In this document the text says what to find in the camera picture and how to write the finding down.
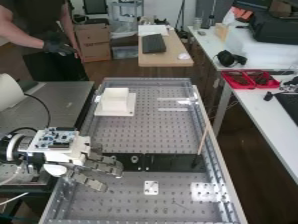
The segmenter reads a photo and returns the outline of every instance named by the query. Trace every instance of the black cable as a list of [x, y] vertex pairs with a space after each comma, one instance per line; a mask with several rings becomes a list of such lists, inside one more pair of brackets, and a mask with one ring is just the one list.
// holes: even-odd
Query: black cable
[[47, 122], [47, 126], [46, 126], [46, 128], [48, 128], [50, 127], [50, 123], [51, 123], [51, 113], [50, 113], [50, 109], [48, 109], [47, 105], [44, 104], [44, 102], [38, 97], [35, 97], [35, 96], [32, 96], [30, 94], [24, 94], [24, 95], [31, 97], [31, 98], [34, 98], [35, 100], [38, 100], [43, 104], [43, 106], [44, 106], [44, 108], [47, 110], [47, 113], [48, 113], [48, 122]]
[[22, 131], [22, 130], [31, 130], [31, 131], [34, 131], [34, 132], [38, 133], [38, 130], [36, 130], [35, 128], [22, 127], [22, 128], [15, 129], [14, 131], [11, 131], [7, 135], [11, 135], [11, 134], [14, 134], [15, 132]]
[[181, 8], [180, 8], [179, 19], [177, 19], [176, 26], [175, 26], [176, 29], [179, 29], [180, 17], [181, 17], [183, 10], [184, 10], [184, 2], [185, 2], [185, 0], [183, 0], [183, 5], [181, 5]]

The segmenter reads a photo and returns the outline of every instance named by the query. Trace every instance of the white cable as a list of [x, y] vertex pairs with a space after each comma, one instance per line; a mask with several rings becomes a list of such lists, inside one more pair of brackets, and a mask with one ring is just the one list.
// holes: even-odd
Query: white cable
[[22, 197], [26, 196], [27, 194], [30, 194], [30, 192], [27, 192], [27, 193], [24, 193], [24, 194], [20, 194], [20, 195], [16, 196], [15, 198], [12, 198], [12, 199], [4, 201], [3, 203], [0, 203], [0, 206], [2, 206], [2, 205], [6, 205], [7, 203], [10, 203], [10, 202], [12, 202], [12, 201], [15, 201], [16, 199], [22, 198]]

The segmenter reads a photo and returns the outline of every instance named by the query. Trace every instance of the desk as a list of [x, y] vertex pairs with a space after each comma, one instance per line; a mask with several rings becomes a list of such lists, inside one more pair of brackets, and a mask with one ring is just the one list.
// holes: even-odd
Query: desk
[[[293, 77], [294, 76], [274, 76], [280, 81], [292, 80]], [[277, 98], [274, 97], [269, 102], [264, 100], [268, 91], [273, 93], [281, 92], [278, 89], [237, 90], [231, 88], [231, 85], [225, 82], [213, 130], [217, 135], [233, 92], [274, 153], [277, 154], [277, 157], [298, 184], [298, 126], [292, 120]]]
[[188, 53], [185, 46], [172, 30], [169, 36], [164, 36], [167, 52], [159, 54], [143, 53], [143, 38], [139, 37], [139, 66], [140, 67], [192, 67], [193, 59], [180, 60], [179, 55]]

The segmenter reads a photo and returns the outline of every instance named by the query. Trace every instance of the cardboard box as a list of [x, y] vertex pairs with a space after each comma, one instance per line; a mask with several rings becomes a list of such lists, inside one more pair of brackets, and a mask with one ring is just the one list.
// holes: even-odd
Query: cardboard box
[[220, 37], [221, 41], [227, 41], [227, 36], [229, 32], [229, 27], [223, 23], [216, 24], [216, 35]]
[[111, 34], [105, 24], [76, 26], [78, 42], [86, 62], [111, 60]]

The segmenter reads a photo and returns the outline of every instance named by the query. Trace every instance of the black glove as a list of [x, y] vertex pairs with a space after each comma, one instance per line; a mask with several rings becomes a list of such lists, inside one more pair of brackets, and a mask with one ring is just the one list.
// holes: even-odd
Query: black glove
[[76, 49], [74, 49], [66, 43], [51, 41], [51, 40], [44, 41], [43, 50], [46, 52], [60, 53], [60, 54], [66, 54], [66, 55], [78, 53]]

